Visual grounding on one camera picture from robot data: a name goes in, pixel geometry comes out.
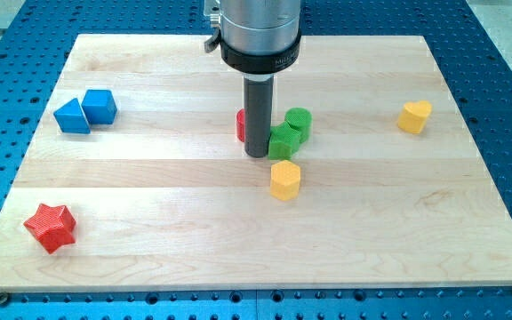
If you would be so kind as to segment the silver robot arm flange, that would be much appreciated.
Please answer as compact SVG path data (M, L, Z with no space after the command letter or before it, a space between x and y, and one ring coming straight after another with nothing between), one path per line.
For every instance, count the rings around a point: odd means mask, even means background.
M207 53L254 81L290 67L300 51L300 0L219 0Z

